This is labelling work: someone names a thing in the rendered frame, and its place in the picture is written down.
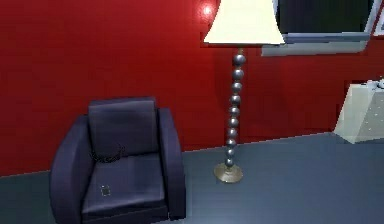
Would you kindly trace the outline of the white cabinet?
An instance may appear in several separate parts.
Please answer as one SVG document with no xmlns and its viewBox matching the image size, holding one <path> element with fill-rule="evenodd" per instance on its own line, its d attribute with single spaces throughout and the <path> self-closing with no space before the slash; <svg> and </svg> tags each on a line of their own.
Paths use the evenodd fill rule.
<svg viewBox="0 0 384 224">
<path fill-rule="evenodd" d="M 334 133 L 349 143 L 384 139 L 384 89 L 377 82 L 348 88 Z"/>
</svg>

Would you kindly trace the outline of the window with grey frame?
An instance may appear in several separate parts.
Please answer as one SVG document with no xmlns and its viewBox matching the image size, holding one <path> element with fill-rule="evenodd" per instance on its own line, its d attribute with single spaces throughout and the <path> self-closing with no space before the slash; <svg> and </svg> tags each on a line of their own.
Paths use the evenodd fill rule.
<svg viewBox="0 0 384 224">
<path fill-rule="evenodd" d="M 330 55 L 365 50 L 384 0 L 273 0 L 284 45 L 263 57 Z"/>
</svg>

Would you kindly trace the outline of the floor lamp with beaded pole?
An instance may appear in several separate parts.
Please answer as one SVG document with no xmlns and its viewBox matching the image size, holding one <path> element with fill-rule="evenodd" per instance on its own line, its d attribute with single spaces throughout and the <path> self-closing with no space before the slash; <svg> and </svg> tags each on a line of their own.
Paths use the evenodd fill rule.
<svg viewBox="0 0 384 224">
<path fill-rule="evenodd" d="M 240 116 L 241 80 L 244 76 L 243 66 L 246 63 L 244 48 L 285 43 L 276 22 L 273 0 L 220 0 L 212 26 L 203 42 L 210 46 L 225 45 L 237 48 L 232 59 L 226 158 L 213 170 L 218 180 L 224 183 L 237 183 L 243 177 L 242 169 L 234 162 L 234 156 Z"/>
</svg>

